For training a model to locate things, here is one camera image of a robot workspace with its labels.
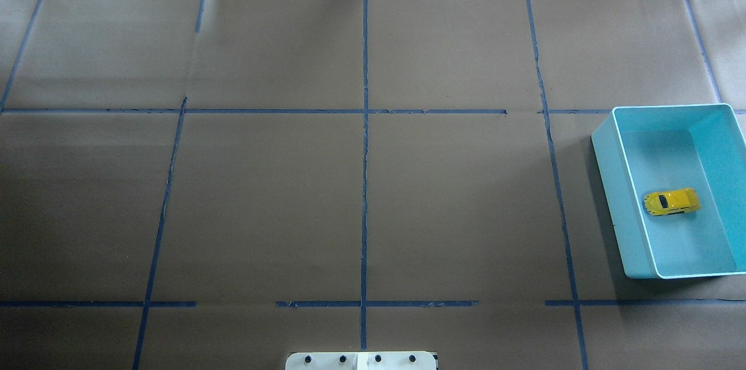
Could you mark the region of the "yellow beetle toy car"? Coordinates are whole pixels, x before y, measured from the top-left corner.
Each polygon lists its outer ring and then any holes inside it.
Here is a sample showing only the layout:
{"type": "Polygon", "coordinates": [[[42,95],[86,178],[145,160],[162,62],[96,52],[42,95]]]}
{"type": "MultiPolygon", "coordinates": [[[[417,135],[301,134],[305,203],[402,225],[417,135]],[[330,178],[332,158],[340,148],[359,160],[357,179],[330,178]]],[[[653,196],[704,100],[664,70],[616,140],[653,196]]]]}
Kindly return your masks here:
{"type": "Polygon", "coordinates": [[[643,205],[651,216],[693,213],[702,208],[698,193],[691,187],[648,193],[643,205]]]}

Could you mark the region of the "turquoise plastic bin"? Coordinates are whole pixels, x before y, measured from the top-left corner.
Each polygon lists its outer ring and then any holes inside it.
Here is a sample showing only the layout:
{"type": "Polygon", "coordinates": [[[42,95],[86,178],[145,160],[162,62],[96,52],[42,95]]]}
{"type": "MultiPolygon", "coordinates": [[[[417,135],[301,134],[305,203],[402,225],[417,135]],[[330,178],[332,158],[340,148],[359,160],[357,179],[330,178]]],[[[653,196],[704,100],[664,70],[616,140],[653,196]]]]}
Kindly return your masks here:
{"type": "Polygon", "coordinates": [[[744,137],[730,105],[615,107],[592,144],[627,277],[744,274],[744,137]],[[645,197],[682,188],[700,210],[648,213],[645,197]]]}

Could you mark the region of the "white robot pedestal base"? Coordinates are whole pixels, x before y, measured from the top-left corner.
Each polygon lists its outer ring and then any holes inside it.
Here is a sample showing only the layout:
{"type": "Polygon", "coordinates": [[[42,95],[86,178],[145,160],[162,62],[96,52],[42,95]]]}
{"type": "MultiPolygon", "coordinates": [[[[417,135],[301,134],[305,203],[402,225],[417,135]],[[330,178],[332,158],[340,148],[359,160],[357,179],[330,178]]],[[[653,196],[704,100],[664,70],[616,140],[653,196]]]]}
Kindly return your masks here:
{"type": "Polygon", "coordinates": [[[428,351],[298,352],[287,357],[285,369],[438,369],[436,353],[428,351]]]}

